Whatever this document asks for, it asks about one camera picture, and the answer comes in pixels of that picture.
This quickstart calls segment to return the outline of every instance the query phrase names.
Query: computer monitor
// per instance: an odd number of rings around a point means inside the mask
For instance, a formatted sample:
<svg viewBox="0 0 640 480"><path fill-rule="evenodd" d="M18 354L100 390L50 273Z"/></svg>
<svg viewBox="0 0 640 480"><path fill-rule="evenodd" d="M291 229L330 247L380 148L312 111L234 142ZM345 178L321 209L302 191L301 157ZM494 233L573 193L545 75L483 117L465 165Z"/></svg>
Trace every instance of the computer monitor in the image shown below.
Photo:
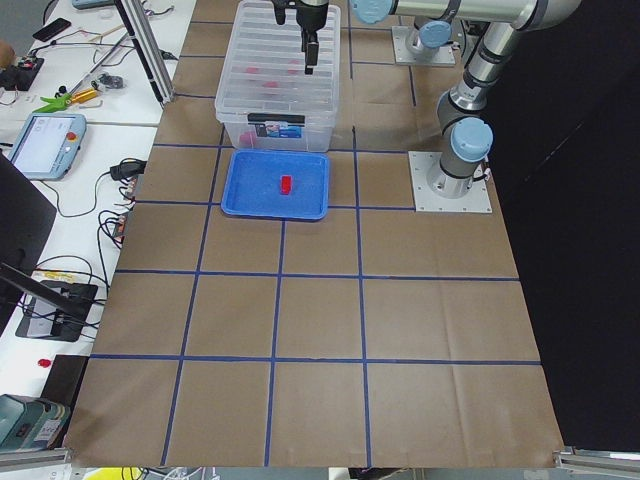
<svg viewBox="0 0 640 480"><path fill-rule="evenodd" d="M97 287L64 282L49 282L47 286L30 277L55 217L55 207L0 152L0 334L22 295L28 293L58 312L50 317L51 333L39 338L75 341L80 335ZM30 320L25 315L16 335L29 336Z"/></svg>

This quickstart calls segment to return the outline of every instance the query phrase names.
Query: power adapter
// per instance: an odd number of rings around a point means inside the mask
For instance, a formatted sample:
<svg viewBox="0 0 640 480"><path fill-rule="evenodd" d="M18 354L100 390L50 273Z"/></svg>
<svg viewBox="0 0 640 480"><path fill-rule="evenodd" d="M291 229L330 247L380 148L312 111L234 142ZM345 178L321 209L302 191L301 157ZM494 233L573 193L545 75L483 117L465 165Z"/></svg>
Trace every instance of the power adapter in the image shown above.
<svg viewBox="0 0 640 480"><path fill-rule="evenodd" d="M147 166L147 162L144 160L132 159L129 161L122 161L118 165L114 165L109 169L111 178L118 181L126 178L131 178L134 175L141 175L144 173L144 169Z"/></svg>

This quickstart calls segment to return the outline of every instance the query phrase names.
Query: tablet device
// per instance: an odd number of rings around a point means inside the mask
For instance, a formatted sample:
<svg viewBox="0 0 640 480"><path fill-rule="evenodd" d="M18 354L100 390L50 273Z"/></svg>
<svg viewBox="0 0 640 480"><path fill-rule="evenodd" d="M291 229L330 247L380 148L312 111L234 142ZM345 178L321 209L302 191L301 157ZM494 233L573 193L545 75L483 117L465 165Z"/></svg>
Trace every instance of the tablet device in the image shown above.
<svg viewBox="0 0 640 480"><path fill-rule="evenodd" d="M32 113L9 160L30 180L58 180L71 168L86 129L84 115Z"/></svg>

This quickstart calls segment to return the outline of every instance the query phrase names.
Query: white desk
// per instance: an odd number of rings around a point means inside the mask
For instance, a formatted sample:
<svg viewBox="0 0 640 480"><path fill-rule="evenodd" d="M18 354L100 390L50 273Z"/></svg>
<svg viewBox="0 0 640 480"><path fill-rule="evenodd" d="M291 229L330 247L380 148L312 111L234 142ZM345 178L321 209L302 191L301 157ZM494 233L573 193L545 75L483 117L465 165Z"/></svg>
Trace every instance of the white desk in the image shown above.
<svg viewBox="0 0 640 480"><path fill-rule="evenodd" d="M155 11L163 11L174 5L173 12L167 15L151 17L150 24L158 46L162 50L180 54L182 45L189 27L191 15L196 0L151 0L147 7ZM101 18L100 11L111 13L110 18ZM66 35L80 28L91 32L106 32L122 23L115 7L104 9L77 10L71 6L70 0L59 1L58 5L49 16L50 20L63 17L71 21L72 26L60 34ZM104 43L116 42L126 30L124 28L110 34L104 39ZM60 42L86 42L95 35L83 35L78 33ZM43 43L35 42L34 47ZM102 47L100 52L106 52L108 47ZM20 92L18 100L11 106L0 106L0 119L24 121L29 113L40 108L44 103L40 97L53 97L61 85L72 88L78 83L87 71L92 67L92 46L55 46L40 50L37 55L45 59L42 69L38 73L33 85L28 92ZM126 50L114 58L114 63L122 57ZM165 62L167 70L173 78L177 63L175 60ZM122 90L107 90L100 95L103 104L99 108L79 109L79 105L72 106L69 111L82 113L90 123L106 123L120 125L147 125L157 126L160 123L162 108L156 100L137 52L127 55L122 65L108 67L103 71L111 75L122 76L125 80L125 88ZM97 104L98 99L87 103Z"/></svg>
<svg viewBox="0 0 640 480"><path fill-rule="evenodd" d="M21 126L22 122L0 122L0 139L12 141ZM65 214L73 214L90 209L93 205L93 186L96 178L125 157L146 160L155 132L156 129L152 127L89 125L82 148L67 176L61 181L50 183L60 192L62 211ZM36 185L55 204L53 192L39 182L36 182ZM96 243L97 214L103 209L125 211L122 207L114 207L114 203L122 201L118 192L119 186L119 182L106 177L100 183L95 212L72 219L58 215L41 260L55 255L78 255L91 262L94 273L103 276ZM119 250L103 236L102 251L107 276L110 279L115 270ZM87 271L87 266L82 262L68 258L54 260L43 268ZM85 283L87 278L77 276L74 281ZM101 286L97 295L96 298L105 298L104 286ZM102 308L94 306L87 321L97 322L101 315ZM75 343L16 337L15 331L21 318L22 312L16 309L0 337L0 394L38 396L49 374L48 368L38 366L38 360L53 360L56 354L88 355L92 342L85 337L80 337ZM91 328L85 328L83 333L95 336L95 330Z"/></svg>

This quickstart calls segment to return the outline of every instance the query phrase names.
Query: white mounting plate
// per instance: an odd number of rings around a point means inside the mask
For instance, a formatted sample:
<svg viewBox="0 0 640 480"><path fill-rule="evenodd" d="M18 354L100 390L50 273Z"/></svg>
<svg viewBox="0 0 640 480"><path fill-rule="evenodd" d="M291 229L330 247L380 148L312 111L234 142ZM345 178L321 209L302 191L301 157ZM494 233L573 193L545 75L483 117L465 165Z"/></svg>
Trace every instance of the white mounting plate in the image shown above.
<svg viewBox="0 0 640 480"><path fill-rule="evenodd" d="M453 56L451 47L440 47L438 53L431 58L421 58L407 49L405 43L408 35L413 31L413 27L391 27L391 36L393 38L393 51L396 54L396 63L398 65L427 65L432 67L453 67L456 64L456 58Z"/></svg>
<svg viewBox="0 0 640 480"><path fill-rule="evenodd" d="M440 152L409 152L411 183L416 212L492 213L485 180L474 182L462 198L449 199L436 194L427 184L427 172L440 161ZM478 166L475 176L482 175Z"/></svg>

